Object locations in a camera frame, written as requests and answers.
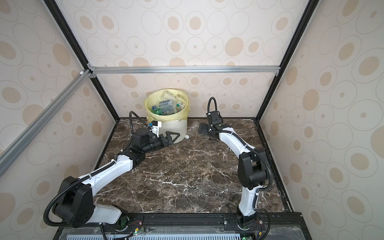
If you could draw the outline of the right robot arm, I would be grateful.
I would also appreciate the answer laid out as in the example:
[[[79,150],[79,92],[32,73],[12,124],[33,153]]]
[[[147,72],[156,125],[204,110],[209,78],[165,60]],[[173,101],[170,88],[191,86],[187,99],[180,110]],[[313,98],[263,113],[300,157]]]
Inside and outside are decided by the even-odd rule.
[[[257,209],[257,202],[260,192],[268,191],[272,186],[272,169],[256,148],[224,122],[214,97],[207,104],[207,119],[207,124],[200,124],[198,133],[222,141],[238,158],[237,174],[243,188],[236,218],[238,225],[246,228],[262,211]]]

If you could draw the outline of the aluminium rail left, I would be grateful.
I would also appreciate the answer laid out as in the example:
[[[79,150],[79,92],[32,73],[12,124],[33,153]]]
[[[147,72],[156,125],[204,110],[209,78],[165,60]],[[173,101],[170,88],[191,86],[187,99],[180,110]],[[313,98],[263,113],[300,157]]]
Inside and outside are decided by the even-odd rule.
[[[90,78],[90,70],[84,70],[79,74],[42,113],[19,135],[1,155],[1,175],[3,175],[20,154],[29,146],[34,138],[60,111],[63,105],[77,91],[83,82]]]

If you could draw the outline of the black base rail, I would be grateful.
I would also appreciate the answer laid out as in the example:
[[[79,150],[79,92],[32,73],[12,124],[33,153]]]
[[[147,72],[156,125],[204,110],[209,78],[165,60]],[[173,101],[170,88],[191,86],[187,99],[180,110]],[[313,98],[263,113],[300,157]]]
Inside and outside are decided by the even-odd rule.
[[[261,213],[241,228],[231,213],[129,214],[123,230],[109,224],[60,227],[55,240],[310,240],[302,214]]]

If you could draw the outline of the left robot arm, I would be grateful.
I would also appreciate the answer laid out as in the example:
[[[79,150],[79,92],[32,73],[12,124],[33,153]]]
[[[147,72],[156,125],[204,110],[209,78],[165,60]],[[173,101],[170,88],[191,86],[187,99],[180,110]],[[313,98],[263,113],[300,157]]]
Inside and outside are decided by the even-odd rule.
[[[96,204],[93,197],[117,177],[136,168],[145,160],[147,153],[168,147],[180,137],[180,133],[170,131],[160,134],[161,127],[161,122],[152,121],[143,128],[131,129],[128,145],[108,164],[78,178],[65,178],[58,194],[43,213],[45,224],[73,228],[88,224],[110,224],[125,228],[129,218],[124,210]]]

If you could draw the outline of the soda water bottle blue cap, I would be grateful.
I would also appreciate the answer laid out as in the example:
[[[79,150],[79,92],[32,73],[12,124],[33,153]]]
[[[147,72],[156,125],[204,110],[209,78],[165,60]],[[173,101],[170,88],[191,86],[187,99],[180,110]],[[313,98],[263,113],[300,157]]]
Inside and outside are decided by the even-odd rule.
[[[162,101],[157,106],[153,106],[152,109],[161,109],[163,111],[162,116],[173,115],[177,112],[176,105],[172,100]]]

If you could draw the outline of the black frame post left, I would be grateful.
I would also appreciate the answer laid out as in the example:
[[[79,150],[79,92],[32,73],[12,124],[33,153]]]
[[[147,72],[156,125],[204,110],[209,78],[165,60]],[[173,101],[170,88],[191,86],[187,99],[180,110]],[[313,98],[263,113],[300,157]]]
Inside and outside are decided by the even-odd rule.
[[[96,88],[98,94],[100,95],[101,99],[103,100],[104,104],[106,105],[108,111],[112,115],[115,122],[118,122],[120,120],[120,117],[115,110],[115,108],[112,105],[112,102],[110,101],[109,97],[107,96],[101,82],[96,77],[96,75],[93,73],[93,70],[89,67],[89,61],[81,48],[79,42],[77,41],[75,35],[73,34],[70,26],[68,25],[67,21],[65,20],[64,15],[62,14],[61,10],[59,9],[58,4],[56,1],[51,0],[44,0],[45,5],[47,6],[49,12],[53,16],[55,22],[59,26],[61,32],[64,34],[64,37],[66,38],[67,42],[69,43],[71,49],[75,53],[77,59],[80,61],[80,64],[85,70],[89,70],[91,74],[93,75],[91,77],[91,81]]]

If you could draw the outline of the yellow bin liner bag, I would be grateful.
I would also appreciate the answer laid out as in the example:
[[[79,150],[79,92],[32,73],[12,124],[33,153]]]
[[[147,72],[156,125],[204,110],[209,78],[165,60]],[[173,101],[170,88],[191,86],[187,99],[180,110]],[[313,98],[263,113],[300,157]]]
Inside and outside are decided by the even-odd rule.
[[[152,113],[152,107],[160,102],[172,100],[176,105],[177,112],[169,116],[159,116]],[[175,120],[187,120],[190,112],[190,101],[186,93],[175,89],[164,89],[152,93],[145,101],[148,122],[169,122]]]

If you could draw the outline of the clear crushed bottle white cap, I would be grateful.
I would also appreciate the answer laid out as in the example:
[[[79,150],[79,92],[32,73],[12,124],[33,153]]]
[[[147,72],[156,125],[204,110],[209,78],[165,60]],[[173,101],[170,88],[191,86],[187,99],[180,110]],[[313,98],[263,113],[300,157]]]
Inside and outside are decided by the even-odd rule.
[[[194,138],[198,135],[200,123],[197,121],[194,121],[189,127],[187,127],[187,134],[185,135],[185,140],[189,140],[191,138]]]

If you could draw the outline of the horizontal aluminium rail back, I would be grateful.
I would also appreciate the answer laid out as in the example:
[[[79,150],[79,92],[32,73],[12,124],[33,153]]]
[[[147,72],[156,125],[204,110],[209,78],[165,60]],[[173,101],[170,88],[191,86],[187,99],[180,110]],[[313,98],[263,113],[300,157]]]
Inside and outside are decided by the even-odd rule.
[[[94,74],[278,73],[279,66],[94,67]]]

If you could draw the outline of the white plastic waste bin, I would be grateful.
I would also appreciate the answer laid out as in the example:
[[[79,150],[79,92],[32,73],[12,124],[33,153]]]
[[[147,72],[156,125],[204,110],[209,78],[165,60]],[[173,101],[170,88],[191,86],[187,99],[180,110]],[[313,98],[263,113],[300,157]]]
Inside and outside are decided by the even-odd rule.
[[[160,134],[166,136],[166,131],[180,133],[180,137],[174,142],[177,144],[184,140],[185,135],[187,134],[187,120],[175,120],[169,122],[162,122],[162,127],[160,128]]]

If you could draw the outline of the green bottle yellow cap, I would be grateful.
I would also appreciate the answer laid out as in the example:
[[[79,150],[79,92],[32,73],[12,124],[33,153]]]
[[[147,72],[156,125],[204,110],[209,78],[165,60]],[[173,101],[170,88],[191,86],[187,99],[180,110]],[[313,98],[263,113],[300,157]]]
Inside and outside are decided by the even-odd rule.
[[[161,109],[152,109],[152,113],[159,116],[163,115],[163,111]]]

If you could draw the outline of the black frame post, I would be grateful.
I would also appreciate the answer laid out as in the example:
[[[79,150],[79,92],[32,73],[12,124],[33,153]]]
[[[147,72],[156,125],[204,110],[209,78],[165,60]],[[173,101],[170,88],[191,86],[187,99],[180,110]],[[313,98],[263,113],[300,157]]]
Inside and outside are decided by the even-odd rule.
[[[273,81],[267,91],[267,94],[262,102],[262,105],[260,107],[260,110],[255,118],[256,120],[256,123],[259,123],[264,112],[266,111],[269,103],[270,103],[270,100],[272,99],[273,95],[274,95],[274,92],[277,88],[277,86],[279,85],[279,82],[281,80],[281,78],[283,77],[283,74],[285,73],[287,67],[288,67],[288,64],[311,20],[311,17],[313,16],[317,6],[319,4],[319,0],[310,0],[308,1],[308,4],[304,10],[304,13],[298,23],[298,26],[293,34],[293,37],[288,45],[288,48],[282,58],[282,61],[281,61],[281,64],[280,64],[280,70],[279,72],[277,73],[277,75],[273,78]]]
[[[75,53],[77,59],[80,61],[80,64],[85,70],[89,70],[91,74],[93,75],[91,77],[91,81],[96,88],[98,94],[100,95],[101,99],[103,100],[104,104],[106,105],[108,111],[112,115],[115,122],[118,122],[120,120],[120,117],[115,110],[115,108],[112,105],[112,102],[110,101],[109,97],[107,96],[101,82],[96,77],[96,75],[93,73],[93,70],[89,67],[89,61],[81,48],[79,42],[77,41],[75,35],[73,34],[70,26],[68,25],[67,21],[65,20],[64,15],[62,14],[61,10],[59,9],[58,4],[56,1],[51,0],[44,0],[45,5],[47,6],[49,12],[53,16],[55,22],[59,26],[61,32],[64,34],[64,37],[66,38],[67,42],[69,43],[71,49]]]

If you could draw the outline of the black frame post right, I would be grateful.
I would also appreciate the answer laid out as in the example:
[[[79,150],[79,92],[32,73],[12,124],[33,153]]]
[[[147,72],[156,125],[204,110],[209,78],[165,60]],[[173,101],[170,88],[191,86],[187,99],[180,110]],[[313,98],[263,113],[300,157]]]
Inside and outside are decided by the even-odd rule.
[[[319,4],[319,0],[310,0],[308,1],[308,4],[304,10],[304,13],[298,23],[298,26],[293,34],[293,37],[288,45],[288,48],[282,58],[282,61],[281,61],[281,64],[280,64],[280,70],[279,72],[277,73],[277,75],[273,78],[273,81],[267,91],[267,94],[262,102],[262,105],[260,107],[260,110],[255,118],[256,120],[256,123],[259,123],[264,112],[266,111],[269,103],[270,103],[270,100],[272,99],[273,95],[274,95],[274,92],[277,88],[277,86],[279,85],[279,82],[281,80],[281,78],[283,77],[283,74],[285,73],[287,67],[288,67],[288,64],[311,20],[311,17],[313,16],[317,6]]]

